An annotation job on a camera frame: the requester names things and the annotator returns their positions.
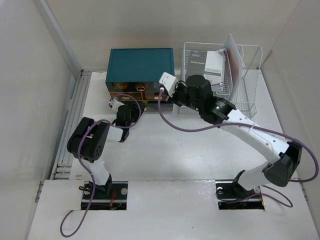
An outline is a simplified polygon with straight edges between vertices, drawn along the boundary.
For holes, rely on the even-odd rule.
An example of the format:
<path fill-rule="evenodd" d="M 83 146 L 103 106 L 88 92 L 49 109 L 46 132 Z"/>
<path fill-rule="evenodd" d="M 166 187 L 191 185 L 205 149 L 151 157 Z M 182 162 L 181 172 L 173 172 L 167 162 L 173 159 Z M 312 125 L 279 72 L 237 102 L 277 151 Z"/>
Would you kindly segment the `grey setup guide booklet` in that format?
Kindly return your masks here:
<path fill-rule="evenodd" d="M 225 49 L 216 51 L 191 50 L 186 77 L 201 75 L 210 82 L 213 91 L 221 92 L 224 87 L 224 77 L 226 68 Z"/>

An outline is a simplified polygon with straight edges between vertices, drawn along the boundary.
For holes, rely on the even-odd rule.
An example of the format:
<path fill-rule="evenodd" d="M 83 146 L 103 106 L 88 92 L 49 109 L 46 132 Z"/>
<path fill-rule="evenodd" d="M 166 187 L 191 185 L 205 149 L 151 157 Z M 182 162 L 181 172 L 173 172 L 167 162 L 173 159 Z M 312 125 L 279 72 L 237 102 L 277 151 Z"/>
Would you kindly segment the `clear mesh zip pouch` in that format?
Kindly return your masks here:
<path fill-rule="evenodd" d="M 231 33 L 228 35 L 224 46 L 226 48 L 229 70 L 232 78 L 232 91 L 228 100 L 233 101 L 241 82 L 245 64 Z"/>

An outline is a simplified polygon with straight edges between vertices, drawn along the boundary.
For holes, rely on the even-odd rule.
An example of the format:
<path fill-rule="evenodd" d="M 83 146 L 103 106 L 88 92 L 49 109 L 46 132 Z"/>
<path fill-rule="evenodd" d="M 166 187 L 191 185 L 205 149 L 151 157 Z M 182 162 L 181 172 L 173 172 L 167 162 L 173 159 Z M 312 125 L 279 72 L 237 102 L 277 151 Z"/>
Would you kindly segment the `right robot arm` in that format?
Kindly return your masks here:
<path fill-rule="evenodd" d="M 265 184 L 282 188 L 288 185 L 301 162 L 300 142 L 255 124 L 233 103 L 215 96 L 202 75 L 192 75 L 183 82 L 165 72 L 159 83 L 160 92 L 168 96 L 170 103 L 196 111 L 211 127 L 236 136 L 264 156 L 265 163 L 242 170 L 233 179 L 230 189 L 236 198 Z"/>

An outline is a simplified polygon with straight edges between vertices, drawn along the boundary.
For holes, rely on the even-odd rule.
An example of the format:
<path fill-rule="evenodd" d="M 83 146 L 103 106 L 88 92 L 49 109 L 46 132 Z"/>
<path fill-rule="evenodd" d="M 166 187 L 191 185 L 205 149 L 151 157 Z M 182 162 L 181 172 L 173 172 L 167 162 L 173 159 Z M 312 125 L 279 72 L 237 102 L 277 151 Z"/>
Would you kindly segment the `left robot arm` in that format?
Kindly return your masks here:
<path fill-rule="evenodd" d="M 93 179 L 80 187 L 90 198 L 102 200 L 110 197 L 112 176 L 100 159 L 106 141 L 123 143 L 130 134 L 130 127 L 136 124 L 144 112 L 145 105 L 134 101 L 110 103 L 109 107 L 116 113 L 113 122 L 94 121 L 83 117 L 67 143 L 67 151 L 89 170 Z"/>

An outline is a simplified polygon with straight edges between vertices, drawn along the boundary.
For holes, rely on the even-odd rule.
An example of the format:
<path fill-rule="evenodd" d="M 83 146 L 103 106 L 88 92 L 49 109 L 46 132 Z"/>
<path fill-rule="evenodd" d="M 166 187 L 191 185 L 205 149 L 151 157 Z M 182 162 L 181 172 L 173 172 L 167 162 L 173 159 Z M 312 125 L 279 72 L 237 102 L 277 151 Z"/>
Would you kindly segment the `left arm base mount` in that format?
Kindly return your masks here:
<path fill-rule="evenodd" d="M 128 182 L 114 181 L 109 194 L 96 188 L 89 210 L 99 211 L 125 211 L 127 209 Z M 81 209 L 86 210 L 91 198 L 92 183 L 85 182 L 84 186 L 79 186 L 82 191 Z"/>

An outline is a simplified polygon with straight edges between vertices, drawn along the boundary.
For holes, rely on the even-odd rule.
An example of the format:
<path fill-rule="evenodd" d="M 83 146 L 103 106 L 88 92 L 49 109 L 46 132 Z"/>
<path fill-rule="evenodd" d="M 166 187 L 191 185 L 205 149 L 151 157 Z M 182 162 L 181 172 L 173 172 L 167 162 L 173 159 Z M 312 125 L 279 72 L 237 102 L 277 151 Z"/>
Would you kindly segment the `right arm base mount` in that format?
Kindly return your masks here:
<path fill-rule="evenodd" d="M 219 210 L 264 210 L 263 198 L 253 189 L 245 190 L 232 180 L 216 180 L 215 196 Z"/>

